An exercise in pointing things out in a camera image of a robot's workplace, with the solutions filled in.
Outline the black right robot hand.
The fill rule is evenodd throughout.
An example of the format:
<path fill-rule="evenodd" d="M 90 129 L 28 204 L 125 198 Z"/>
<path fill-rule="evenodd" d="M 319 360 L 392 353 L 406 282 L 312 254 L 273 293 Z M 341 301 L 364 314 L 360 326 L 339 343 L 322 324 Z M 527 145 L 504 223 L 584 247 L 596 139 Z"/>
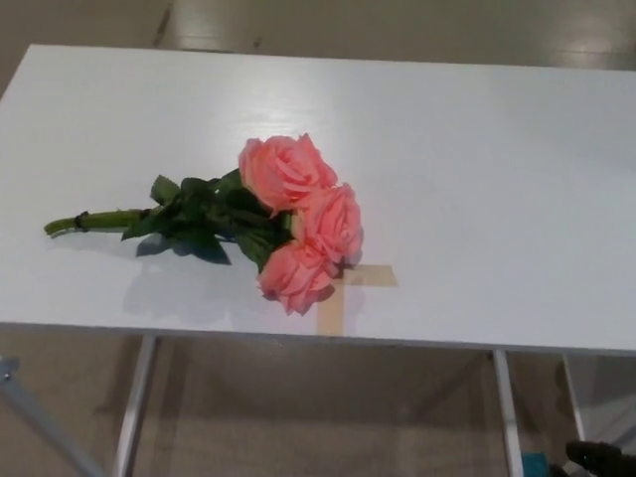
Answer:
<path fill-rule="evenodd" d="M 565 455 L 592 476 L 635 477 L 635 456 L 606 442 L 573 440 L 565 445 Z"/>

